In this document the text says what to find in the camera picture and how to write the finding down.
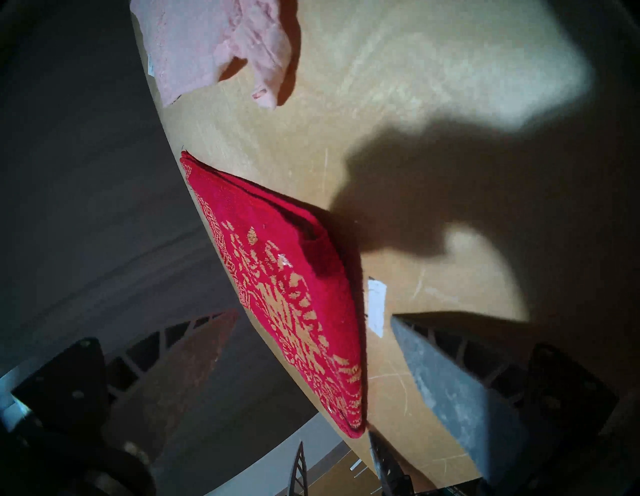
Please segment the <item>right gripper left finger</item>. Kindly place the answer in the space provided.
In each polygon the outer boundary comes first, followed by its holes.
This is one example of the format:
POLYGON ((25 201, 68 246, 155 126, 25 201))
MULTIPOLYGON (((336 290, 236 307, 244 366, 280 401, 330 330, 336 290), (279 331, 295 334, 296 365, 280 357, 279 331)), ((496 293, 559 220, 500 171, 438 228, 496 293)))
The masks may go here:
POLYGON ((10 371, 10 434, 40 431, 73 442, 162 451, 216 367, 238 320, 213 313, 104 353, 84 337, 10 371))

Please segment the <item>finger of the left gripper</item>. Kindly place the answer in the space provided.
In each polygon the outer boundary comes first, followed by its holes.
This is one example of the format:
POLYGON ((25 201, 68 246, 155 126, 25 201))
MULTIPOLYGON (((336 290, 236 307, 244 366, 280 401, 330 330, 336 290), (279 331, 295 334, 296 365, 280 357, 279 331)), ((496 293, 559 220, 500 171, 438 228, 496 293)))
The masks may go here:
POLYGON ((391 447, 376 432, 369 431, 370 453, 381 484, 382 495, 415 495, 410 475, 401 468, 391 447))
POLYGON ((304 445, 303 442, 300 441, 290 472, 286 495, 307 496, 308 494, 309 483, 307 479, 307 464, 305 460, 304 445))

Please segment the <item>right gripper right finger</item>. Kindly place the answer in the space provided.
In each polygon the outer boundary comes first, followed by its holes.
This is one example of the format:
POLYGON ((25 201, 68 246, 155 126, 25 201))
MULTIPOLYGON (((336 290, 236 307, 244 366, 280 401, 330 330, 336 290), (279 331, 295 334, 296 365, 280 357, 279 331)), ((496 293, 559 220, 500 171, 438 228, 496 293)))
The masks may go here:
POLYGON ((424 404, 463 448, 488 489, 541 489, 564 455, 588 446, 619 403, 600 378, 552 344, 525 357, 491 337, 494 317, 390 318, 424 404))

